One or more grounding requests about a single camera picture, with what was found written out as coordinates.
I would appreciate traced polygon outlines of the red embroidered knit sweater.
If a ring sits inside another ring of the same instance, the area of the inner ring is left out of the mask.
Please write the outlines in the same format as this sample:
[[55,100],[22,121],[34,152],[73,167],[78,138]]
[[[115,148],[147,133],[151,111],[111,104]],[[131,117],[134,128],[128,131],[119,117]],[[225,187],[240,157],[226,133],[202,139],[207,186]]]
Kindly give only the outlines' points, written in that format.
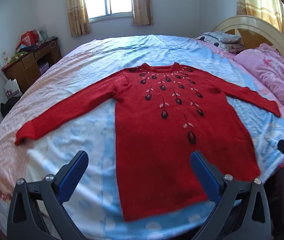
[[120,70],[26,122],[15,144],[37,140],[115,99],[116,176],[129,222],[206,199],[190,166],[194,151],[238,180],[259,176],[250,134],[227,97],[280,116],[276,102],[203,70],[178,63],[142,64]]

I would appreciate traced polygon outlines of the blue pink bed sheet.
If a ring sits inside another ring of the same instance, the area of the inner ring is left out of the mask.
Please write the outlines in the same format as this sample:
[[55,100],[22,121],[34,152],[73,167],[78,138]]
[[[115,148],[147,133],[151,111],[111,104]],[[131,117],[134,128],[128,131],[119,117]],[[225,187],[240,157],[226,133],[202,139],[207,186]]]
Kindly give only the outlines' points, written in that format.
[[65,208],[93,239],[166,239],[202,225],[213,203],[190,167],[201,151],[238,180],[284,162],[284,103],[232,55],[194,38],[83,44],[50,67],[0,123],[0,228],[16,181],[74,155],[89,164]]

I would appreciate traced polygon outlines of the pink floral folded quilt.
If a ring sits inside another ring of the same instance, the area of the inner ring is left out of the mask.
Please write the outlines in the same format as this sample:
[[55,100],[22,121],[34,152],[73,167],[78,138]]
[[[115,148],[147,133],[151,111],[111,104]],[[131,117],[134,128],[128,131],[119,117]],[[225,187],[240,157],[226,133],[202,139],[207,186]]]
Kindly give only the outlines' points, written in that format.
[[284,59],[266,43],[246,49],[234,57],[250,74],[265,85],[284,105]]

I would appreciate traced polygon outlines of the black bag on floor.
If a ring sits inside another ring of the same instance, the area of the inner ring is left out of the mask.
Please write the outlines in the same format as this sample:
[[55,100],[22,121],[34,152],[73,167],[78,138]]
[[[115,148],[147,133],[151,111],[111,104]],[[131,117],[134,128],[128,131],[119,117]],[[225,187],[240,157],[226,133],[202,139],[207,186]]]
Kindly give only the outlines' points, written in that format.
[[13,106],[20,100],[21,96],[12,97],[7,100],[6,103],[0,104],[0,113],[2,117],[5,117],[13,108]]

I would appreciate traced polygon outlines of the grey patterned pillow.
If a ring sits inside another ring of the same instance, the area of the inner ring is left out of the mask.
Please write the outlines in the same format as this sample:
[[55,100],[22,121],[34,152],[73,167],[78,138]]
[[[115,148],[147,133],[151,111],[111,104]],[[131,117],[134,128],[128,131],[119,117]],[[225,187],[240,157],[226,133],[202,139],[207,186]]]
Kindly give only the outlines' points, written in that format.
[[199,35],[197,39],[209,42],[217,48],[233,54],[237,54],[245,49],[240,36],[222,31],[205,32]]

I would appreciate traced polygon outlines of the cream wooden headboard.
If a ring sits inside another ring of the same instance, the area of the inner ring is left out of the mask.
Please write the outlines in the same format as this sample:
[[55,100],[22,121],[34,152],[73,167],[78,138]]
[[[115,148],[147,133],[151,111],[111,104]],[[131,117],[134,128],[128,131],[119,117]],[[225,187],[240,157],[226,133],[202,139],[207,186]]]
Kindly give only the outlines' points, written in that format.
[[262,43],[276,49],[284,58],[284,34],[266,21],[246,15],[230,17],[218,24],[214,31],[239,35],[245,49],[254,49]]

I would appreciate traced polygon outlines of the white paper bag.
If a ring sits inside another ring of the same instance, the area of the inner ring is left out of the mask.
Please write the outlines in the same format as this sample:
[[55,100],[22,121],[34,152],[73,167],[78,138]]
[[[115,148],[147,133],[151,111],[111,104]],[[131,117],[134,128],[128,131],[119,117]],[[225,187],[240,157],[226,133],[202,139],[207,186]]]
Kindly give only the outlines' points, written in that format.
[[8,80],[4,86],[4,91],[8,99],[22,96],[22,91],[16,79]]

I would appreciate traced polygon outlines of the brown wooden desk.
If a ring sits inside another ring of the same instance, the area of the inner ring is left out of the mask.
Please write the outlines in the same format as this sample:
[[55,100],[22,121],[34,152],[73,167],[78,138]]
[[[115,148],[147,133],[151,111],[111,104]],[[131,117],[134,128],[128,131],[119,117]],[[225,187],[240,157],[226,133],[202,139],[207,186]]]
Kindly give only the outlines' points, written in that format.
[[14,63],[3,67],[2,72],[7,79],[16,80],[21,92],[25,93],[45,73],[45,70],[40,70],[41,64],[47,63],[50,68],[60,59],[60,41],[58,37],[52,37]]

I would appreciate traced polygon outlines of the yellow side curtain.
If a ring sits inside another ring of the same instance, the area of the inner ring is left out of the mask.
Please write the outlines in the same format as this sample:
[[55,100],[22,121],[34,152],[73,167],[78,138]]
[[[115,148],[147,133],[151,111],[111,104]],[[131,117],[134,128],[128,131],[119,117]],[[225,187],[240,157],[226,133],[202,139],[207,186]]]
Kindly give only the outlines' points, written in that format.
[[284,3],[281,0],[237,0],[236,14],[260,18],[284,34]]

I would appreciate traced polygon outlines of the red gift bag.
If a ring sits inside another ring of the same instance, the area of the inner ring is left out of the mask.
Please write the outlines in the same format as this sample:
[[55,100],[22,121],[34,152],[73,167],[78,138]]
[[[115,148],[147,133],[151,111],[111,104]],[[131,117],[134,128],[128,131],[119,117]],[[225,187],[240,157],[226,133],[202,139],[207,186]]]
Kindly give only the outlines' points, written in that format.
[[27,31],[21,36],[21,43],[27,47],[35,46],[38,42],[38,34],[34,31]]

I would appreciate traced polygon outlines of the right beige curtain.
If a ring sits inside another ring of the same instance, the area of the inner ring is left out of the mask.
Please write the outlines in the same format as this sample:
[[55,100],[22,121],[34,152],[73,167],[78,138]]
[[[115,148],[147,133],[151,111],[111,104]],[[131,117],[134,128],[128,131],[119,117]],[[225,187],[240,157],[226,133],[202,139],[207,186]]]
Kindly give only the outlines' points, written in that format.
[[153,25],[152,0],[132,0],[133,24],[135,26]]

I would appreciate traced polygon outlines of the beige curtain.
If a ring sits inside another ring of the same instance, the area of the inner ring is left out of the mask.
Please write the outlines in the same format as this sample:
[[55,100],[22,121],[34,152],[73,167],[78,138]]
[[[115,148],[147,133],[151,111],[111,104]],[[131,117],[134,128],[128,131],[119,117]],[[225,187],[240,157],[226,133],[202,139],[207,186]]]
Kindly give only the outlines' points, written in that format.
[[135,26],[153,25],[152,0],[132,0],[133,24]]
[[71,37],[91,32],[85,0],[67,0],[67,14]]

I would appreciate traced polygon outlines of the left beige curtain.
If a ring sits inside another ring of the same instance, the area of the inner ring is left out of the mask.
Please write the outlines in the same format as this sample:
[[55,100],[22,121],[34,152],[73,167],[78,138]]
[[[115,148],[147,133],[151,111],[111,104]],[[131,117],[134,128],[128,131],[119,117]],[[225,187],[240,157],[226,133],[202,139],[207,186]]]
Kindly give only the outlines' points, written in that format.
[[67,0],[67,14],[71,37],[91,32],[85,0]]

